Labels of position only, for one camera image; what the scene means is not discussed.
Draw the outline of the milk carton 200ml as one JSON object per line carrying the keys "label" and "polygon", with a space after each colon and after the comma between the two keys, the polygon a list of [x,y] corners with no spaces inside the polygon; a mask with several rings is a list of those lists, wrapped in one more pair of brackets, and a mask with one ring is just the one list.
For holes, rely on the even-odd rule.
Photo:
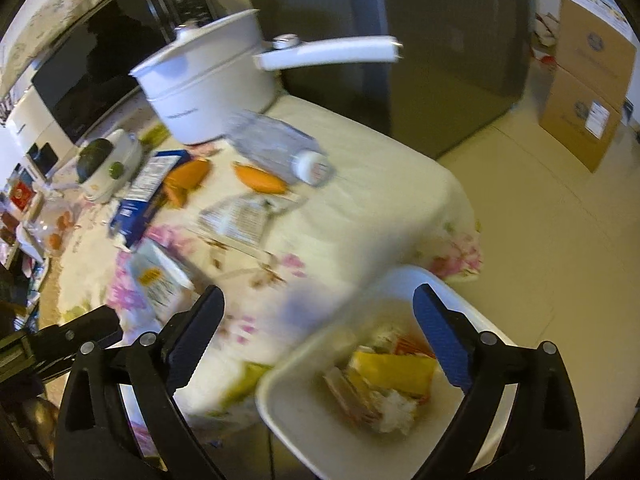
{"label": "milk carton 200ml", "polygon": [[155,240],[139,243],[127,269],[144,304],[161,323],[190,309],[195,294],[190,271]]}

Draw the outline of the yellow snack wrapper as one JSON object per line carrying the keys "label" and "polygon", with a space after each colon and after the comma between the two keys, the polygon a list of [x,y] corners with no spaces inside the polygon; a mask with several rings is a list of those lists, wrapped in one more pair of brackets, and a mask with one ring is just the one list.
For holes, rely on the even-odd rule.
{"label": "yellow snack wrapper", "polygon": [[348,363],[369,387],[396,390],[413,398],[425,398],[431,385],[437,361],[420,354],[373,353],[355,351]]}

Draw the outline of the white tissue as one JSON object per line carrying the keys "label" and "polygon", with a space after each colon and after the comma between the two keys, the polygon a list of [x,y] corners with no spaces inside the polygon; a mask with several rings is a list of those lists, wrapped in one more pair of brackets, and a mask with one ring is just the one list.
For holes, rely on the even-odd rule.
{"label": "white tissue", "polygon": [[410,432],[419,401],[403,396],[396,390],[371,393],[372,408],[378,413],[371,427],[379,434],[390,434],[399,431],[405,436]]}

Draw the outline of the red instant noodle cup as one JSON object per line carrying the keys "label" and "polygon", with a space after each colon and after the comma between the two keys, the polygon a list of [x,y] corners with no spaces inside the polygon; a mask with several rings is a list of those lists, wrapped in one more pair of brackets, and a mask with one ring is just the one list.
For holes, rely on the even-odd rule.
{"label": "red instant noodle cup", "polygon": [[431,359],[435,357],[433,349],[424,338],[405,334],[394,326],[382,328],[378,334],[378,343],[384,353],[396,356],[428,356]]}

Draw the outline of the blue white carton box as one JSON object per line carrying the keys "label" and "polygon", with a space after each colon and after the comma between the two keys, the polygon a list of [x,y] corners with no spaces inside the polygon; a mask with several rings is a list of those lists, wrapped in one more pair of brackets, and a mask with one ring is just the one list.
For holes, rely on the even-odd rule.
{"label": "blue white carton box", "polygon": [[118,248],[131,252],[140,242],[166,197],[165,178],[191,159],[186,150],[157,151],[143,165],[108,225],[108,236]]}

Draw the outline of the brown paper bag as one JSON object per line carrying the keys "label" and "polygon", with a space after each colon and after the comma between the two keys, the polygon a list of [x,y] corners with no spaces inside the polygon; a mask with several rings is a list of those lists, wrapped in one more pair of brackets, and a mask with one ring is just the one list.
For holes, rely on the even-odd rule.
{"label": "brown paper bag", "polygon": [[352,422],[371,425],[378,414],[371,404],[371,391],[351,370],[331,367],[322,375],[334,399]]}

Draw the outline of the orange peel piece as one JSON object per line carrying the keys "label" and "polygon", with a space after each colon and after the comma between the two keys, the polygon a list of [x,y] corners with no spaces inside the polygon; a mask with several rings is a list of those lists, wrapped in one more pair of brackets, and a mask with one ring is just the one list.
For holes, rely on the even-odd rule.
{"label": "orange peel piece", "polygon": [[267,171],[240,164],[239,162],[234,162],[232,169],[235,177],[254,192],[273,195],[281,195],[288,192],[286,182]]}
{"label": "orange peel piece", "polygon": [[172,206],[182,208],[188,194],[198,188],[212,169],[208,159],[189,160],[171,170],[163,180],[163,190]]}

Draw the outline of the silver printed snack wrapper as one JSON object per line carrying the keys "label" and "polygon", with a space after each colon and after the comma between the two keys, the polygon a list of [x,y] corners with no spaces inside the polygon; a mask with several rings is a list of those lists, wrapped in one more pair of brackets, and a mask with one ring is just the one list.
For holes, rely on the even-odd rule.
{"label": "silver printed snack wrapper", "polygon": [[195,227],[200,234],[225,245],[259,248],[271,220],[302,206],[306,200],[295,193],[235,195],[202,209]]}

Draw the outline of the clear plastic bottle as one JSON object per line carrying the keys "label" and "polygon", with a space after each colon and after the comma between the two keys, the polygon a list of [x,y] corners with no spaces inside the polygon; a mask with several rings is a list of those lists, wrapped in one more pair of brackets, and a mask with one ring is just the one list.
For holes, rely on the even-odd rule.
{"label": "clear plastic bottle", "polygon": [[315,138],[266,115],[248,110],[232,115],[226,138],[235,151],[287,184],[324,185],[334,174]]}

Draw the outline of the white plastic trash bin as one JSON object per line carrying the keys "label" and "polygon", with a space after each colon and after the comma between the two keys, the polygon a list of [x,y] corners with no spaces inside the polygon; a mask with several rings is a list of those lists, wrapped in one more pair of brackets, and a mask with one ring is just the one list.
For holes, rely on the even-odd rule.
{"label": "white plastic trash bin", "polygon": [[428,396],[401,398],[372,389],[350,364],[366,351],[392,353],[396,341],[424,348],[412,308],[423,284],[479,332],[498,332],[435,275],[398,266],[349,300],[260,382],[260,417],[316,477],[410,479],[456,414],[463,392],[440,368]]}

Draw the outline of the glass jar with oranges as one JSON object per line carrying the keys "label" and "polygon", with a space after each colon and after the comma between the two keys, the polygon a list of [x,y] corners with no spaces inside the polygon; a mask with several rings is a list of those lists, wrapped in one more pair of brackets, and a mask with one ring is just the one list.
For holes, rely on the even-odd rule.
{"label": "glass jar with oranges", "polygon": [[76,223],[76,208],[64,198],[44,200],[26,230],[48,256],[62,254]]}

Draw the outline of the dark green squash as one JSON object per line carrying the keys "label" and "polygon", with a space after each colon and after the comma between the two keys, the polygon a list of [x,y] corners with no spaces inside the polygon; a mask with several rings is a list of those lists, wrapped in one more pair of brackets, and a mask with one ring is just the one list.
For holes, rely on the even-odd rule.
{"label": "dark green squash", "polygon": [[76,174],[79,184],[86,182],[111,155],[114,145],[107,139],[96,139],[87,144],[79,153]]}

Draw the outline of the black microwave oven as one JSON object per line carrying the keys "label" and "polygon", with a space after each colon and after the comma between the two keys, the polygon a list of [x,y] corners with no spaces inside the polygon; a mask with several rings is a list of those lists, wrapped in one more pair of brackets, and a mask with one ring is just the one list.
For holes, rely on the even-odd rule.
{"label": "black microwave oven", "polygon": [[178,26],[216,17],[210,0],[106,0],[56,42],[32,85],[77,144],[137,90],[131,70],[174,41]]}

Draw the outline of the lower cardboard box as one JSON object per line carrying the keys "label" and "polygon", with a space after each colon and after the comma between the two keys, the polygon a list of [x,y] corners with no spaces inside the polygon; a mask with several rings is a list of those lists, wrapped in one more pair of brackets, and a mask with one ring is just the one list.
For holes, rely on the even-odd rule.
{"label": "lower cardboard box", "polygon": [[558,66],[539,123],[595,172],[620,125],[620,112]]}

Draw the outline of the upper cardboard box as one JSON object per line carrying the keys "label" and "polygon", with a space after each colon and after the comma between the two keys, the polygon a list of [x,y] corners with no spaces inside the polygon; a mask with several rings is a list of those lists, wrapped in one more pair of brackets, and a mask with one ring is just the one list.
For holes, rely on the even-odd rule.
{"label": "upper cardboard box", "polygon": [[619,112],[636,52],[628,39],[597,15],[572,0],[561,0],[556,62]]}

